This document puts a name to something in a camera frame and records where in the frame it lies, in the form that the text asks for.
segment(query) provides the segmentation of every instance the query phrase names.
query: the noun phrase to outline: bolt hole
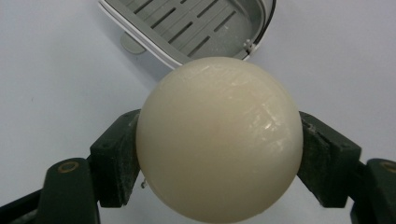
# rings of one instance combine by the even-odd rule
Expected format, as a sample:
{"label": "bolt hole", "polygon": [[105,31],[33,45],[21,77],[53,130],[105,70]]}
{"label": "bolt hole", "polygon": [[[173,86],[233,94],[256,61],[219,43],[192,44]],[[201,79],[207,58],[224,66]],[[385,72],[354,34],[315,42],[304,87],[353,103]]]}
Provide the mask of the bolt hole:
{"label": "bolt hole", "polygon": [[76,161],[67,161],[58,167],[58,172],[61,174],[69,173],[76,170],[79,167]]}

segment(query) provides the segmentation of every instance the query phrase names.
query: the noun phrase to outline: white table surface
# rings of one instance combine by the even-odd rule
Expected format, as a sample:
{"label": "white table surface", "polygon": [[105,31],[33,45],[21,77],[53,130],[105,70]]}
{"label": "white table surface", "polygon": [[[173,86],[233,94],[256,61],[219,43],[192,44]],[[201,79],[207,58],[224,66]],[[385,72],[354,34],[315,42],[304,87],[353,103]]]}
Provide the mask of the white table surface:
{"label": "white table surface", "polygon": [[[280,80],[299,109],[396,161],[396,2],[283,0],[249,60]],[[0,205],[42,187],[46,170],[89,155],[121,114],[140,108],[170,70],[120,45],[122,30],[94,0],[0,1]],[[350,223],[296,178],[263,214],[241,223]],[[102,223],[197,223],[136,185]]]}

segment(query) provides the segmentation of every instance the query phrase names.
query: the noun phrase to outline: cream-colored sphere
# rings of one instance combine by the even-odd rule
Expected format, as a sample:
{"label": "cream-colored sphere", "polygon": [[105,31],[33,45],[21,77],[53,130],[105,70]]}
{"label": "cream-colored sphere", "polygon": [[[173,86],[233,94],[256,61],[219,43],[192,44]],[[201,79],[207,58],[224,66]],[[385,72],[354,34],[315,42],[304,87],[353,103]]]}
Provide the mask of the cream-colored sphere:
{"label": "cream-colored sphere", "polygon": [[154,193],[199,221],[236,222],[271,206],[303,153],[299,112],[260,67],[205,58],[167,75],[145,102],[137,157]]}

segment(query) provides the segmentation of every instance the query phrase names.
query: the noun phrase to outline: vent slot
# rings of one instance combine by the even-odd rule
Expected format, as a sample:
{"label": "vent slot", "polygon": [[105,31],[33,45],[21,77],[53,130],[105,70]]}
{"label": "vent slot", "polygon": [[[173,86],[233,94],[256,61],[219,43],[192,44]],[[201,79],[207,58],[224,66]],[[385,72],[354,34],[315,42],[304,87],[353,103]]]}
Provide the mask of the vent slot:
{"label": "vent slot", "polygon": [[147,2],[145,2],[142,6],[138,7],[135,11],[134,14],[139,13],[139,11],[141,11],[143,8],[145,8],[146,6],[148,6],[153,0],[148,0]]}
{"label": "vent slot", "polygon": [[198,15],[197,18],[201,18],[210,8],[212,8],[219,0],[214,0],[212,3],[209,4],[204,10],[202,10]]}
{"label": "vent slot", "polygon": [[183,27],[183,29],[177,32],[177,34],[174,37],[172,37],[172,39],[169,40],[169,44],[172,44],[179,36],[181,36],[184,32],[186,32],[190,26],[192,26],[192,21],[190,21],[185,27]]}
{"label": "vent slot", "polygon": [[227,21],[229,21],[233,15],[235,15],[236,11],[233,11],[224,21],[222,21],[218,27],[216,27],[213,31],[217,32],[221,27],[223,27],[225,25],[225,23],[227,23]]}
{"label": "vent slot", "polygon": [[192,52],[189,53],[189,57],[191,57],[192,55],[194,55],[198,49],[200,49],[208,40],[210,39],[210,36],[207,36],[203,41],[201,41],[201,43],[199,43],[199,45],[197,47],[195,47],[195,49],[192,50]]}
{"label": "vent slot", "polygon": [[151,29],[154,29],[156,26],[158,26],[161,22],[163,22],[166,18],[168,18],[174,11],[176,11],[176,8],[172,8],[170,11],[168,11],[165,15],[163,15],[159,20],[157,20],[154,24],[151,25]]}

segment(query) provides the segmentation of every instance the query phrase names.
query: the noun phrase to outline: gray plastic lid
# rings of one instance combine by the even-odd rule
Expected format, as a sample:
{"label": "gray plastic lid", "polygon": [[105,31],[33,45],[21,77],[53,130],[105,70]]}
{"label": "gray plastic lid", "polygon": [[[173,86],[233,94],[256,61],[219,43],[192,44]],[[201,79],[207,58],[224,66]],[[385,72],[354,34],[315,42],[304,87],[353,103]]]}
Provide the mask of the gray plastic lid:
{"label": "gray plastic lid", "polygon": [[112,7],[117,11],[114,19],[127,21],[139,33],[121,38],[130,52],[144,52],[148,40],[183,64],[211,56],[246,59],[261,42],[276,1],[102,0],[101,4],[107,11]]}

